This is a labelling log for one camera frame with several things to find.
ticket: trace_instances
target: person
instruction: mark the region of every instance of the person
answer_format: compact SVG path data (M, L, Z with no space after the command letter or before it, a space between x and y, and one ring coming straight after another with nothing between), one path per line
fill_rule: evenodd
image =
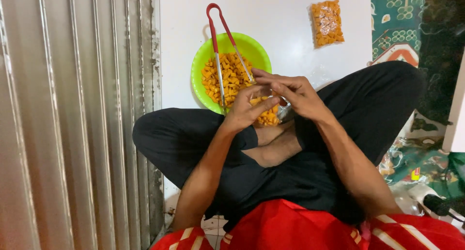
M448 223L404 215L376 166L425 91L418 69L384 62L316 92L302 76L252 70L226 115L162 109L140 117L133 140L181 188L172 233L152 250L212 249L203 216L224 215L222 250L465 249ZM281 100L295 112L254 128Z

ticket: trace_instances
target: black pants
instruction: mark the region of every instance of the black pants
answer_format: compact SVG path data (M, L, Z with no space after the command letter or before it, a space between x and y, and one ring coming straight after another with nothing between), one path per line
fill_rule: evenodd
M318 95L367 158L378 165L424 89L425 81L416 68L394 61L347 75ZM181 188L223 118L205 109L162 109L137 120L133 140ZM257 146L253 127L237 134L207 218L223 214L230 220L225 226L228 231L260 202L283 198L309 210L328 211L345 223L362 222L363 211L340 182L315 124L296 116L295 131L302 151L272 168L259 166L241 152Z

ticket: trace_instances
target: hand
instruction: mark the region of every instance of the hand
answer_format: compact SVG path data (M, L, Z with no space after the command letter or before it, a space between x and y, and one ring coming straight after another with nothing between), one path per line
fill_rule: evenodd
M286 98L297 114L315 121L327 115L329 109L305 76L272 75L260 69L252 69L252 73L258 84L270 85L273 91Z
M234 104L229 110L222 126L229 131L239 133L242 129L252 125L261 113L277 105L280 98L274 96L255 106L252 106L249 100L256 97L269 96L270 94L270 86L253 85L242 89L237 94Z

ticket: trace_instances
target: red cloth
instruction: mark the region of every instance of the red cloth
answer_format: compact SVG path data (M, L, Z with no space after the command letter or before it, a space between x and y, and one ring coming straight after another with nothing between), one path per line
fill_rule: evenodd
M465 249L452 225L429 217L382 215L362 234L328 212L278 199L260 204L221 240L221 250ZM212 250L200 227L166 235L151 250Z

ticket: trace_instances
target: lime green plastic bowl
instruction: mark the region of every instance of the lime green plastic bowl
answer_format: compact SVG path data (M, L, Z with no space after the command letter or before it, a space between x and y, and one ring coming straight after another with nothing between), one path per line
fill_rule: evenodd
M263 69L264 71L271 73L271 63L268 54L263 47L253 38L242 33L231 33L234 41L236 42L238 50L242 53L243 57L246 57L254 68ZM226 33L216 35L218 42L219 53L230 53L235 52L231 41ZM202 85L202 72L201 70L205 67L205 63L211 58L215 62L215 52L213 51L212 39L205 42L201 48L197 51L192 62L191 69L191 81L192 87L194 88L195 95L209 110L212 110L218 114L222 114L222 109L219 104L216 104L212 99L205 93L205 87Z

